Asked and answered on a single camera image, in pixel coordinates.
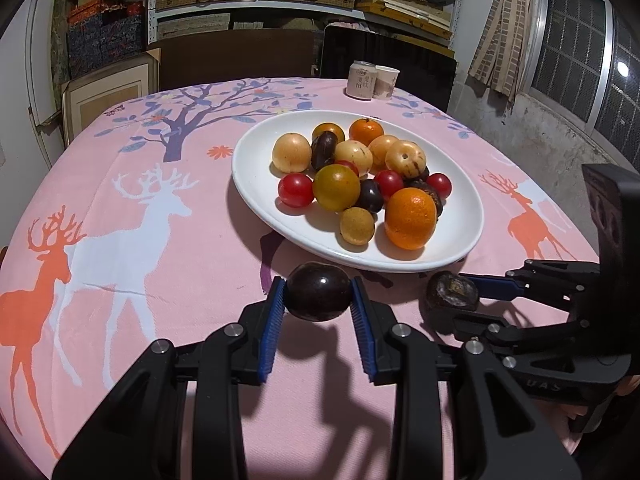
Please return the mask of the person's right hand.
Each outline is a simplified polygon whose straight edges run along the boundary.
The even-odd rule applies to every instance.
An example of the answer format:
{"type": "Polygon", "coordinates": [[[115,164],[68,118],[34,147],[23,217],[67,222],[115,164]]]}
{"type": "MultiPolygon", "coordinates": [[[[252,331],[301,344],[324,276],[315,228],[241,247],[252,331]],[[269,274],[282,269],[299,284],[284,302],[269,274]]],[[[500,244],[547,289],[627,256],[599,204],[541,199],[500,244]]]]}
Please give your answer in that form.
{"type": "Polygon", "coordinates": [[[606,398],[602,404],[595,406],[577,406],[570,404],[557,404],[543,400],[536,400],[535,404],[539,411],[548,420],[570,454],[573,454],[582,440],[582,432],[571,432],[572,422],[589,422],[594,413],[601,416],[614,396],[628,396],[639,387],[639,376],[626,377],[617,387],[614,393],[606,398]]]}

